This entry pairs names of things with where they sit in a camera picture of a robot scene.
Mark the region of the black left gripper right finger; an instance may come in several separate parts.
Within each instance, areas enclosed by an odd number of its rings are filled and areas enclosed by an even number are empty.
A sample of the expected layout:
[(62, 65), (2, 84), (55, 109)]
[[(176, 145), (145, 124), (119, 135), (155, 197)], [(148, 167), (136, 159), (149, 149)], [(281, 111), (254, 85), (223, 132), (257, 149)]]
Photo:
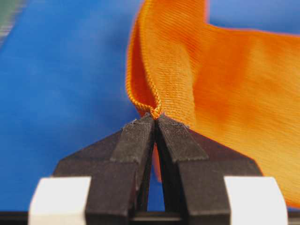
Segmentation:
[(257, 163), (165, 115), (156, 120), (166, 210), (188, 225), (285, 225), (273, 177)]

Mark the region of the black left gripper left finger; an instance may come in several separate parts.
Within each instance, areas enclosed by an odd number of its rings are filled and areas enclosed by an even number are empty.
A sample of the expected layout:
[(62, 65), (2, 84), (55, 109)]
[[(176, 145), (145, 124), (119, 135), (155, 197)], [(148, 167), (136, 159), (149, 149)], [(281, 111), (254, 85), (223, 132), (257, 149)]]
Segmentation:
[(71, 154), (42, 178), (30, 225), (126, 225), (146, 210), (155, 123), (150, 115)]

